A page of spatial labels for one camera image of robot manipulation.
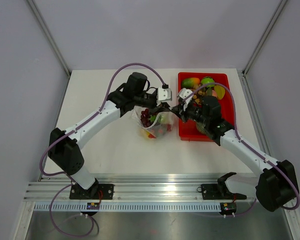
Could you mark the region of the clear zip top bag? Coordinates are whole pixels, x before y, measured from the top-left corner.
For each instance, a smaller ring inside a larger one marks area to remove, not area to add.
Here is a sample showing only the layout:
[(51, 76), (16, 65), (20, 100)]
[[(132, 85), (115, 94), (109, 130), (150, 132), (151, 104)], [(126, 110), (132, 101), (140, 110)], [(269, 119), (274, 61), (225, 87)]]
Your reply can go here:
[(140, 107), (132, 111), (131, 117), (138, 126), (138, 133), (150, 140), (160, 139), (171, 133), (176, 122), (171, 112), (151, 113), (148, 108)]

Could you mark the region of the yellow mango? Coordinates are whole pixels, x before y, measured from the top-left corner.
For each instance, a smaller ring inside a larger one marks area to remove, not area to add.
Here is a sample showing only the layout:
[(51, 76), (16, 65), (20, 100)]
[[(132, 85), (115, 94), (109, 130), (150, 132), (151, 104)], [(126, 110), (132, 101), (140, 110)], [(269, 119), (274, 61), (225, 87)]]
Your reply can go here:
[(151, 134), (150, 132), (148, 132), (144, 129), (141, 130), (141, 135), (143, 137), (145, 137), (146, 139), (156, 139), (156, 137), (153, 134)]

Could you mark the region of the dark red grape bunch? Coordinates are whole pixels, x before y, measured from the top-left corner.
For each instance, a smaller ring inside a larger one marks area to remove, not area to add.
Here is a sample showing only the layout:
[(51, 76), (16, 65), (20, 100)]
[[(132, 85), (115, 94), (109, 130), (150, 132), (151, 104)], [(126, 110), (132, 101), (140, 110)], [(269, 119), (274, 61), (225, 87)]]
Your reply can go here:
[(148, 128), (152, 125), (153, 122), (151, 121), (151, 115), (148, 108), (141, 111), (140, 121), (142, 126), (145, 128)]

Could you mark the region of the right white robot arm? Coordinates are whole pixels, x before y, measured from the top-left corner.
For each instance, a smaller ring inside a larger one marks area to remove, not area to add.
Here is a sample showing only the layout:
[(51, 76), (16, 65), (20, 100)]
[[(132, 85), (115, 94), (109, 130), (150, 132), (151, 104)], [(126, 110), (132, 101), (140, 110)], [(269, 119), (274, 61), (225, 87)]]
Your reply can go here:
[(192, 120), (203, 126), (205, 134), (218, 146), (231, 152), (258, 177), (255, 197), (268, 211), (279, 208), (288, 211), (300, 206), (300, 192), (293, 164), (288, 160), (278, 161), (251, 146), (238, 132), (236, 125), (222, 117), (221, 106), (213, 96), (207, 96), (198, 106), (184, 102), (171, 108), (183, 122)]

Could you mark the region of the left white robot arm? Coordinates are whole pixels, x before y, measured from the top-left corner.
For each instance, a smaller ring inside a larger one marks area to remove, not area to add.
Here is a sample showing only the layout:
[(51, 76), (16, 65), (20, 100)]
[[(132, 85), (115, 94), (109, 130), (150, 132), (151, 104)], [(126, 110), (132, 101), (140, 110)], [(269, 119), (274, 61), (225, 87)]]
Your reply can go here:
[(148, 83), (144, 74), (133, 72), (127, 82), (106, 95), (95, 112), (66, 130), (55, 128), (51, 132), (47, 155), (74, 183), (71, 187), (74, 199), (99, 199), (103, 194), (103, 187), (84, 165), (82, 149), (90, 139), (136, 106), (154, 110), (166, 106), (172, 99), (167, 84), (148, 93), (145, 88)]

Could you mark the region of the pink red grape bunch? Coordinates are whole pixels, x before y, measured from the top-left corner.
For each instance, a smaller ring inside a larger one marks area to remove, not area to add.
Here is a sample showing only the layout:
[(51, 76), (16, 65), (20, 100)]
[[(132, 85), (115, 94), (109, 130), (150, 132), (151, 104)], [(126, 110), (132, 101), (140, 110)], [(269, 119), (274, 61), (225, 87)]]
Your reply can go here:
[(171, 132), (172, 131), (172, 125), (171, 124), (160, 124), (158, 126), (157, 132), (159, 134), (165, 134), (167, 132)]

